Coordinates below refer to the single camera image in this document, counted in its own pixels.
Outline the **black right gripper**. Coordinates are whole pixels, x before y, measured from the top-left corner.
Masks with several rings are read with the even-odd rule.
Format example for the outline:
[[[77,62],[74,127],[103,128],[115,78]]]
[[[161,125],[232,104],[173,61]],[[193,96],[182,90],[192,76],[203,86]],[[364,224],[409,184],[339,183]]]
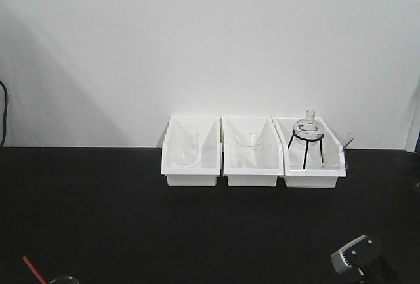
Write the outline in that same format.
[[[378,256],[371,262],[356,265],[360,279],[358,283],[402,283],[398,272],[385,255]]]

